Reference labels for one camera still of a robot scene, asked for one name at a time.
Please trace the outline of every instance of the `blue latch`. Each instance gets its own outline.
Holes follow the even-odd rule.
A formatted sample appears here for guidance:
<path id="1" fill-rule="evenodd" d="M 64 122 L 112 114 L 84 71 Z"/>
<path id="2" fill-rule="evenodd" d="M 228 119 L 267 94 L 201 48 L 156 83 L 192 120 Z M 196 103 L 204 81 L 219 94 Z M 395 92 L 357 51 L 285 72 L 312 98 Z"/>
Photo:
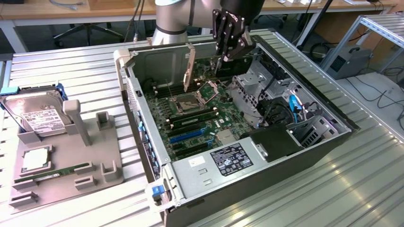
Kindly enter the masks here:
<path id="1" fill-rule="evenodd" d="M 152 190 L 153 190 L 153 197 L 161 195 L 165 192 L 163 185 L 153 187 Z"/>
<path id="2" fill-rule="evenodd" d="M 15 95 L 20 91 L 19 87 L 3 87 L 0 91 L 0 96 Z"/>
<path id="3" fill-rule="evenodd" d="M 65 95 L 63 84 L 59 83 L 55 87 L 59 89 L 59 92 L 60 92 L 60 95 L 61 95 L 61 99 L 64 101 L 67 101 L 68 100 L 68 96 Z"/>

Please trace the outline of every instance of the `metal rack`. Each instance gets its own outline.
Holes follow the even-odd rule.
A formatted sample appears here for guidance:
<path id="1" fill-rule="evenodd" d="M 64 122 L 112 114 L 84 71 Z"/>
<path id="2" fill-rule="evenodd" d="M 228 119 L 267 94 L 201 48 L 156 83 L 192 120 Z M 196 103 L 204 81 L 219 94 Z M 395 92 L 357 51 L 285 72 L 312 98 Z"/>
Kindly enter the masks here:
<path id="1" fill-rule="evenodd" d="M 397 46 L 400 46 L 400 50 L 395 53 L 395 55 L 388 60 L 387 64 L 383 66 L 381 71 L 389 66 L 392 61 L 404 51 L 404 15 L 400 14 L 388 14 L 388 15 L 368 15 L 368 16 L 359 16 L 356 21 L 353 22 L 345 36 L 343 37 L 341 42 L 339 43 L 337 47 L 335 48 L 333 52 L 327 55 L 323 63 L 321 68 L 327 71 L 333 60 L 336 59 L 341 48 L 348 43 L 353 33 L 357 30 L 357 27 L 364 25 L 371 29 L 373 32 L 380 34 L 384 38 L 392 41 Z"/>

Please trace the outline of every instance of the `warning label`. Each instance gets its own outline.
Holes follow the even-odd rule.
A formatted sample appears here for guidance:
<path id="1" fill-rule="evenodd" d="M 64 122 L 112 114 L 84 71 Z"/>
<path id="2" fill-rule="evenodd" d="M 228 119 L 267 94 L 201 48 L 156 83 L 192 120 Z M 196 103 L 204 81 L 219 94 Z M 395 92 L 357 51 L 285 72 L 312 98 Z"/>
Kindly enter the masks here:
<path id="1" fill-rule="evenodd" d="M 64 124 L 55 109 L 24 113 L 31 128 L 36 133 L 64 129 Z"/>
<path id="2" fill-rule="evenodd" d="M 211 152 L 211 156 L 223 176 L 228 176 L 253 165 L 240 143 Z"/>

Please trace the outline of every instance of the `ram slot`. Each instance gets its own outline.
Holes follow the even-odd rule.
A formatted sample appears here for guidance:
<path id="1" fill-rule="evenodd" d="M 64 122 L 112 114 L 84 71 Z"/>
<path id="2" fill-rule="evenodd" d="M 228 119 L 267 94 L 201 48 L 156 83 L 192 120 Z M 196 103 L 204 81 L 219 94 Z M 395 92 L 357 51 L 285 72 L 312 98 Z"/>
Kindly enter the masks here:
<path id="1" fill-rule="evenodd" d="M 193 92 L 197 90 L 197 85 L 196 84 L 192 84 L 187 90 L 187 93 L 188 92 Z M 184 94 L 184 86 L 181 85 L 180 87 L 179 86 L 171 86 L 169 89 L 167 87 L 161 87 L 156 90 L 156 97 L 157 98 L 167 98 L 167 97 L 171 97 L 171 95 L 173 96 L 177 96 L 177 95 L 181 95 Z"/>
<path id="2" fill-rule="evenodd" d="M 181 119 L 189 118 L 189 117 L 192 117 L 192 116 L 196 116 L 196 115 L 200 115 L 200 114 L 204 114 L 204 113 L 212 113 L 212 112 L 215 112 L 215 111 L 217 111 L 217 108 L 216 108 L 216 107 L 212 107 L 212 108 L 209 108 L 209 109 L 200 110 L 200 111 L 196 111 L 196 112 L 184 114 L 184 115 L 177 116 L 177 117 L 172 117 L 172 118 L 169 118 L 168 120 L 169 120 L 169 122 L 172 123 L 172 122 L 179 121 L 179 120 L 181 120 Z"/>
<path id="3" fill-rule="evenodd" d="M 212 119 L 217 118 L 217 115 L 213 113 L 204 113 L 201 115 L 193 116 L 191 118 L 187 118 L 184 120 L 176 121 L 171 124 L 171 129 L 176 130 L 179 128 L 191 126 L 193 124 L 203 123 L 205 121 L 209 121 Z"/>

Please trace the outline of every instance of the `motherboard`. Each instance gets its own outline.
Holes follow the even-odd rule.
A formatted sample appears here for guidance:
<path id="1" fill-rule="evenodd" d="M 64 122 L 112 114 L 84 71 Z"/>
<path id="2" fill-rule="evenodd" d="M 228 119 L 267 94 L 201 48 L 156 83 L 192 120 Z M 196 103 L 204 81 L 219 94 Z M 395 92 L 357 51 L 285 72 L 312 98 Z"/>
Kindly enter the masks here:
<path id="1" fill-rule="evenodd" d="M 199 79 L 187 93 L 177 85 L 144 94 L 172 160 L 228 144 L 251 131 L 229 92 L 220 80 Z"/>

